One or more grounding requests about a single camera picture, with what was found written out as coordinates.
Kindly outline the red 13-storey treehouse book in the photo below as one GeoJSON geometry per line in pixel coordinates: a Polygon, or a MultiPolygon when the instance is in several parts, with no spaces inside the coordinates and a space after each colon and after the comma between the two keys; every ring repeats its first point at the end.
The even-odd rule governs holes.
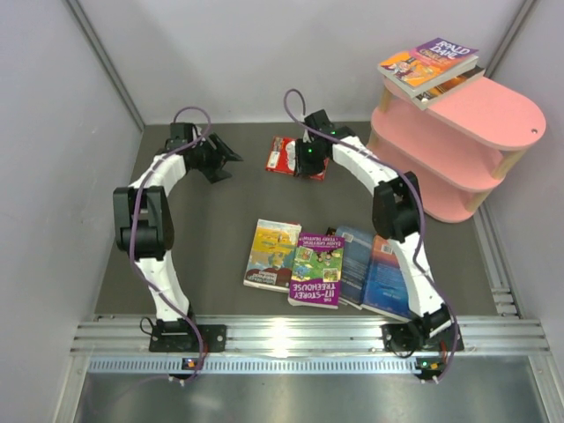
{"type": "Polygon", "coordinates": [[[272,140],[265,170],[277,174],[286,174],[294,177],[303,177],[296,170],[296,139],[291,137],[276,136],[272,140]]]}

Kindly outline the yellow illustrated paperback book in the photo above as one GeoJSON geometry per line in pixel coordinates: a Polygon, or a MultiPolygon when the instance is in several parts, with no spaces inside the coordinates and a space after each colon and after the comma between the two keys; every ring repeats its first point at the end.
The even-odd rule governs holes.
{"type": "Polygon", "coordinates": [[[301,229],[299,224],[259,219],[243,284],[288,293],[301,229]]]}

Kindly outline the dark brown paperback book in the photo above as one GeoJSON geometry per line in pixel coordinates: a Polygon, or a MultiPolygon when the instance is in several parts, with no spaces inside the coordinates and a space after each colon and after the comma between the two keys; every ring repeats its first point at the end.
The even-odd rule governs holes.
{"type": "Polygon", "coordinates": [[[417,95],[412,99],[412,103],[420,110],[425,110],[473,80],[483,77],[485,71],[484,68],[476,65],[473,69],[417,95]]]}

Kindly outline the Roald Dahl Charlie book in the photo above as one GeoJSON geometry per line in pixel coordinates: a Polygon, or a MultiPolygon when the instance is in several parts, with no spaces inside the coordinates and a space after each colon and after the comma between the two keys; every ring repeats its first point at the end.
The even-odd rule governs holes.
{"type": "Polygon", "coordinates": [[[435,38],[401,51],[378,65],[378,71],[410,98],[472,70],[479,50],[435,38]]]}

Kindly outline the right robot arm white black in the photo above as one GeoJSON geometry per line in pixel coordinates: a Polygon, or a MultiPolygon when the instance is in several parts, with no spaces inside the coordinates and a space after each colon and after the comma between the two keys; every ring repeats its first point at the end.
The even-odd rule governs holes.
{"type": "Polygon", "coordinates": [[[349,127],[331,122],[323,109],[293,120],[304,130],[296,147],[297,172],[317,174],[329,159],[348,170],[372,195],[372,223],[398,260],[411,313],[406,323],[382,327],[385,349],[411,355],[447,333],[452,337],[449,351],[454,353],[458,322],[425,258],[425,213],[417,176],[381,161],[349,127]]]}

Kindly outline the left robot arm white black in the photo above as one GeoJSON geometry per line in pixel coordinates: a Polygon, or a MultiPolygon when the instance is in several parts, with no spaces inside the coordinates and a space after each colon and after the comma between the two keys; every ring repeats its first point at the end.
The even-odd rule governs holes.
{"type": "Polygon", "coordinates": [[[210,183],[221,182],[230,176],[225,164],[239,160],[217,134],[173,122],[149,167],[113,192],[116,246],[147,284],[156,308],[155,318],[147,321],[152,353],[222,353],[226,348],[226,326],[197,324],[181,289],[172,258],[174,224],[168,196],[188,172],[198,171],[210,183]]]}

